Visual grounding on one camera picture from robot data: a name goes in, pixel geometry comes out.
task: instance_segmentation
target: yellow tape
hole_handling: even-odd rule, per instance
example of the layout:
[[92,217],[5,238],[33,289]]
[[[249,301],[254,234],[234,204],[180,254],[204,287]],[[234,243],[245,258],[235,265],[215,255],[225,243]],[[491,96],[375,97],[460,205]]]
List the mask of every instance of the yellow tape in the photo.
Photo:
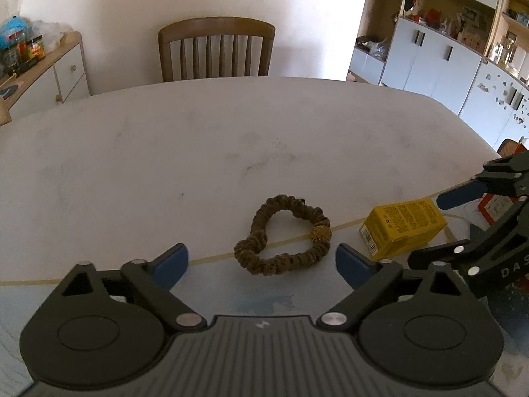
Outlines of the yellow tape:
[[[455,185],[455,186],[453,186],[451,188],[444,189],[443,191],[439,191],[438,193],[432,194],[430,196],[423,197],[423,199],[431,199],[432,197],[435,197],[435,196],[443,194],[443,193],[447,193],[448,191],[451,191],[452,189],[456,189],[456,188],[459,188],[459,187],[461,187],[463,185],[466,185],[469,182],[470,181],[466,181],[466,182],[463,182],[462,184],[458,184],[458,185]],[[460,216],[453,216],[453,215],[448,215],[448,214],[445,214],[445,216],[459,218],[459,219],[465,220],[467,222],[470,222],[470,221],[468,221],[465,218],[462,218]],[[362,222],[364,222],[366,220],[366,218],[367,217],[364,217],[364,218],[361,218],[361,219],[357,219],[355,221],[347,222],[347,223],[342,224],[342,225],[337,225],[337,226],[331,227],[331,230],[333,232],[335,232],[335,231],[344,230],[344,229],[349,228],[349,227],[353,227],[355,225],[358,225],[358,224],[361,224]],[[269,243],[266,247],[267,248],[279,248],[280,246],[286,246],[286,245],[291,244],[291,243],[300,242],[302,240],[309,240],[309,239],[310,239],[310,235],[309,234],[304,234],[303,236],[293,237],[291,239],[281,240],[281,241],[274,242],[274,243]],[[200,264],[209,264],[211,262],[228,260],[230,258],[233,258],[233,252],[223,253],[223,254],[220,254],[220,255],[213,255],[211,257],[199,258],[197,260],[191,260],[189,262],[189,265],[190,266],[197,266],[197,265],[200,265]],[[50,279],[50,280],[42,280],[42,281],[3,281],[3,282],[0,281],[0,286],[51,285],[51,284],[58,284],[59,282],[61,282],[61,279]]]

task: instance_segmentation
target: yellow box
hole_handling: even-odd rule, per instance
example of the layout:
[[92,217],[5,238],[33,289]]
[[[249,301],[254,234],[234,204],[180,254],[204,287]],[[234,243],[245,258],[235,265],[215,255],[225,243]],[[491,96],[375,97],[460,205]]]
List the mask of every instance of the yellow box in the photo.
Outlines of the yellow box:
[[446,226],[429,199],[375,207],[360,227],[373,261],[427,245]]

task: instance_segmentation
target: tabletop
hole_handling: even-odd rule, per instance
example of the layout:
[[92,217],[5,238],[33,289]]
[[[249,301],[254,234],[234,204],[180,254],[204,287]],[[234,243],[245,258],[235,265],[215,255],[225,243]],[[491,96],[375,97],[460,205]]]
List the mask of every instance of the tabletop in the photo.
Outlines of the tabletop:
[[[192,260],[229,254],[268,197],[302,197],[337,226],[496,157],[443,105],[366,84],[206,79],[93,96],[0,127],[0,283],[176,243]],[[308,228],[279,216],[270,241]]]

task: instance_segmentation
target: wooden countertop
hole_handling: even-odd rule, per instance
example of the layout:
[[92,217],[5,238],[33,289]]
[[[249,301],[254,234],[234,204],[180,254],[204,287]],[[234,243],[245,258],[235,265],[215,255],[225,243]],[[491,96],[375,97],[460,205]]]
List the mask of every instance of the wooden countertop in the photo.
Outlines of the wooden countertop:
[[[11,95],[7,100],[4,100],[4,107],[9,110],[12,105],[24,94],[27,89],[35,83],[55,62],[66,55],[70,50],[81,43],[81,34],[78,31],[71,33],[65,33],[61,46],[55,49],[53,52],[47,54],[42,61],[33,67],[31,70],[26,71],[16,79],[10,80],[6,83],[2,89],[9,87],[10,85],[23,81],[24,84],[17,89],[15,94]],[[0,84],[7,80],[7,75],[0,79]]]

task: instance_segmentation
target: wooden chair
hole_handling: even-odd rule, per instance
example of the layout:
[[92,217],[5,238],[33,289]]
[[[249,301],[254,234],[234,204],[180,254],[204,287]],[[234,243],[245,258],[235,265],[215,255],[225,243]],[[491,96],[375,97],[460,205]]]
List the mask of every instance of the wooden chair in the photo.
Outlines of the wooden chair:
[[182,80],[187,80],[186,45],[184,40],[193,39],[193,78],[198,79],[200,74],[200,64],[198,58],[198,38],[206,39],[206,78],[213,77],[211,36],[220,36],[219,46],[219,77],[225,76],[224,60],[224,36],[233,37],[232,50],[232,72],[231,76],[237,76],[237,37],[247,36],[246,58],[244,62],[244,75],[250,75],[250,64],[252,55],[252,36],[262,37],[261,57],[259,61],[259,76],[268,76],[268,68],[272,57],[273,39],[276,35],[276,28],[269,23],[250,18],[235,17],[212,17],[186,19],[172,23],[160,30],[158,33],[158,46],[160,47],[160,63],[162,66],[162,78],[164,82],[172,82],[173,61],[171,59],[171,42],[180,41],[180,73]]

